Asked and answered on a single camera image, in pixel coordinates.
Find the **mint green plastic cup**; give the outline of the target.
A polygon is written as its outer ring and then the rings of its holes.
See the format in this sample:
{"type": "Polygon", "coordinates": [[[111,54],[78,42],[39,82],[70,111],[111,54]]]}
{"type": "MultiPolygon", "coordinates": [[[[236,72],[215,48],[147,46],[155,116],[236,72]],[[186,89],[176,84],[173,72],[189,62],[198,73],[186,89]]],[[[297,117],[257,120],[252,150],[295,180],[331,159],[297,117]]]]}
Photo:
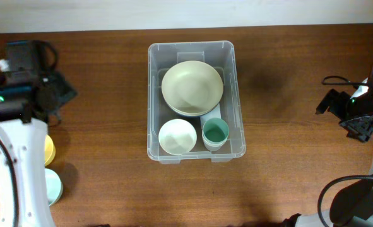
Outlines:
{"type": "Polygon", "coordinates": [[[228,139],[230,128],[221,118],[207,120],[202,129],[204,142],[213,146],[222,146],[228,139]]]}

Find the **grey plastic cup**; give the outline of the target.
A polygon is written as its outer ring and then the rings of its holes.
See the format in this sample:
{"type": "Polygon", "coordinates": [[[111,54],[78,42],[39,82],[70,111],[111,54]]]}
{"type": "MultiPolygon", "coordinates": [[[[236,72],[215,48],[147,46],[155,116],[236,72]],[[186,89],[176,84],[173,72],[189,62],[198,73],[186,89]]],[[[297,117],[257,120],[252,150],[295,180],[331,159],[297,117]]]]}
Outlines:
{"type": "Polygon", "coordinates": [[[220,141],[220,142],[213,142],[213,141],[206,140],[204,138],[203,142],[204,142],[204,146],[207,150],[218,151],[227,142],[227,140],[223,140],[223,141],[220,141]]]}

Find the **cream bowl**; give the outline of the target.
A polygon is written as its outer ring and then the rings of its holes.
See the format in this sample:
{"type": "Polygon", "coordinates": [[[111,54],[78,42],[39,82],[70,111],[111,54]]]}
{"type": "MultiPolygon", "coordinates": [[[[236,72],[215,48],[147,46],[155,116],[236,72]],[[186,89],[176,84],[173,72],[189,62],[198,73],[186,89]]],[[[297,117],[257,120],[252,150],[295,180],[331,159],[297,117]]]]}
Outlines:
{"type": "Polygon", "coordinates": [[[162,79],[162,95],[170,103],[186,101],[202,107],[220,102],[223,81],[214,67],[201,61],[184,61],[172,66],[162,79]]]}
{"type": "Polygon", "coordinates": [[[170,107],[171,110],[178,114],[189,117],[195,117],[209,113],[210,111],[214,110],[220,102],[217,102],[215,105],[210,105],[210,108],[202,107],[201,105],[195,105],[186,101],[180,101],[175,103],[165,101],[165,103],[170,107]]]}

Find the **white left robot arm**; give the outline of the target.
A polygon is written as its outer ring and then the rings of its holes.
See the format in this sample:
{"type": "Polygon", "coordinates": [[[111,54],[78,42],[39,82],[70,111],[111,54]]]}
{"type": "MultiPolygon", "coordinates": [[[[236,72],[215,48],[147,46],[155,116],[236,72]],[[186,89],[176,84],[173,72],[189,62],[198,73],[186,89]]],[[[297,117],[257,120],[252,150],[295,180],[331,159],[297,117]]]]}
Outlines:
{"type": "Polygon", "coordinates": [[[6,44],[0,60],[0,226],[54,226],[47,199],[49,117],[77,96],[42,40],[6,44]]]}

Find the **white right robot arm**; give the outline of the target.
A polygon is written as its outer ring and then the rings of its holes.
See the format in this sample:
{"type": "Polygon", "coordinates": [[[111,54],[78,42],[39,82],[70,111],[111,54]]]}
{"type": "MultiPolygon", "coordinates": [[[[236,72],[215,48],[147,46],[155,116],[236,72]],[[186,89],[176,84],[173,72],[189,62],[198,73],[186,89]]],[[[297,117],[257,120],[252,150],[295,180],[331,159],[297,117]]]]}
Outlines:
{"type": "MultiPolygon", "coordinates": [[[[334,77],[335,86],[352,86],[355,93],[329,90],[316,108],[317,114],[331,112],[347,137],[367,142],[373,134],[373,65],[369,77],[353,82],[334,77]]],[[[282,226],[373,226],[373,160],[366,175],[349,175],[332,180],[319,194],[317,212],[313,215],[294,214],[282,226]]]]}

